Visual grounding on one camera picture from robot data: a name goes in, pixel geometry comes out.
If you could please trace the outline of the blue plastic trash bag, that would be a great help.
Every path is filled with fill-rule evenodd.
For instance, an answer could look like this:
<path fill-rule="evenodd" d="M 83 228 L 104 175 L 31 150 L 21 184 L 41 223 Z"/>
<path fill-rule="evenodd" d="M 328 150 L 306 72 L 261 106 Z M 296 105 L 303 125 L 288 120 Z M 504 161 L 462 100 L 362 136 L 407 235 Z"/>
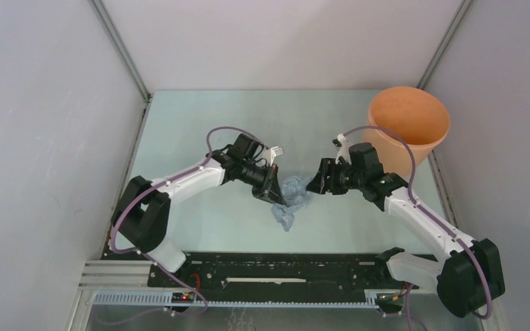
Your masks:
<path fill-rule="evenodd" d="M 289 232 L 293 227 L 295 213 L 307 207 L 313 200 L 313 193 L 306 189 L 312 179 L 312 176 L 293 175 L 283 180 L 281 189 L 285 204 L 274 204 L 271 213 L 285 232 Z"/>

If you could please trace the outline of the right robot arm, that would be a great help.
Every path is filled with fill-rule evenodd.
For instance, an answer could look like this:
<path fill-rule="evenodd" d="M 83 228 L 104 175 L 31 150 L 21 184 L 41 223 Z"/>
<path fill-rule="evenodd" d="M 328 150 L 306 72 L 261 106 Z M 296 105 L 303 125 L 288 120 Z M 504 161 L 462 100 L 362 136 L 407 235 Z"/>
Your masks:
<path fill-rule="evenodd" d="M 323 158 L 306 189 L 315 194 L 343 195 L 352 190 L 381 211 L 401 221 L 435 257 L 415 256 L 402 248 L 377 255 L 373 277 L 382 288 L 399 281 L 437 294 L 445 308 L 466 317 L 488 308 L 506 292 L 500 252 L 489 239 L 480 241 L 445 221 L 415 198 L 410 183 L 387 173 L 370 143 L 333 140 L 334 158 Z"/>

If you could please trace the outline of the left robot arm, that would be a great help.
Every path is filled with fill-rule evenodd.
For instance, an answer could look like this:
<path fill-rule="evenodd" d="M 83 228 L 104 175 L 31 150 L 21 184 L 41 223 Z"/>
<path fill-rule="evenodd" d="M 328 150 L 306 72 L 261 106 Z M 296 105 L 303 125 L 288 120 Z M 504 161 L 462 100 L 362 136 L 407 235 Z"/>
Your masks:
<path fill-rule="evenodd" d="M 248 133 L 221 149 L 209 148 L 205 158 L 167 177 L 133 177 L 126 185 L 111 218 L 109 248 L 117 254 L 136 252 L 163 267 L 174 287 L 189 282 L 186 255 L 168 237 L 170 208 L 200 192 L 231 181 L 251 187 L 252 196 L 269 204 L 284 204 L 275 158 L 281 146 L 268 147 Z"/>

